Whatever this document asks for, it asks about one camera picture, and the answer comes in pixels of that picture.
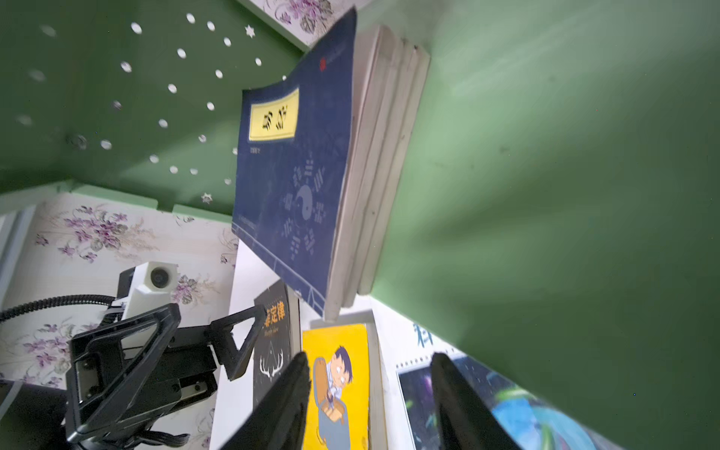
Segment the navy book yellow label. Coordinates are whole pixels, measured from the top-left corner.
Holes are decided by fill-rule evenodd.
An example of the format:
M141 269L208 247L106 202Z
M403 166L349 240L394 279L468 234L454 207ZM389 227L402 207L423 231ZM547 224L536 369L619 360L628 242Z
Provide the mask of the navy book yellow label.
M232 231L328 322L342 309L358 11L286 80L242 93Z

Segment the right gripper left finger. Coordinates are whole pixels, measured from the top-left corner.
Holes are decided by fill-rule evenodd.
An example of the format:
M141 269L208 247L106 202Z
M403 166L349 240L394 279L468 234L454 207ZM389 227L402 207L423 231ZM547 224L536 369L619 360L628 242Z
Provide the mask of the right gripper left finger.
M221 449L301 449L310 393L309 358L299 352Z

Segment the white blue magazine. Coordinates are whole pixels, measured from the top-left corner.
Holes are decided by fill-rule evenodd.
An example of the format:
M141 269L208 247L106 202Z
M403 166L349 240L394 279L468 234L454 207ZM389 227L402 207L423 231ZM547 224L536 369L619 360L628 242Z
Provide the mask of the white blue magazine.
M614 449L615 442L373 301L392 449Z

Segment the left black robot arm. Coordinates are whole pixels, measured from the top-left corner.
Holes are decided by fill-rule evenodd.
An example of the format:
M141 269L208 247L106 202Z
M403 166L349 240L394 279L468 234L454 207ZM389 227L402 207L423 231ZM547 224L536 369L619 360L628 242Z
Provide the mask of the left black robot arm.
M181 448L187 433L155 430L169 414L209 399L215 371L242 377L266 321L250 307L203 326L181 326L170 303L102 325L69 342L63 389L4 379L4 449Z

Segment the yellow cartoon book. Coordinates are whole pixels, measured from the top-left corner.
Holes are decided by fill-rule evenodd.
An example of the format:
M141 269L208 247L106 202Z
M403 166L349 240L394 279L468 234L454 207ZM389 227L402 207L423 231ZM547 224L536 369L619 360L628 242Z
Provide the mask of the yellow cartoon book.
M315 328L302 343L311 381L303 448L388 448L375 325Z

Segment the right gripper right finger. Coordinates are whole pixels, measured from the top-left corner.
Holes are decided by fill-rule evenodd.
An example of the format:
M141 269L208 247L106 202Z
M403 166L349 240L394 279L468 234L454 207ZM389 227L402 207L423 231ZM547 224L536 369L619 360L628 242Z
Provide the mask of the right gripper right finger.
M441 449L519 450L447 354L433 354L430 372Z

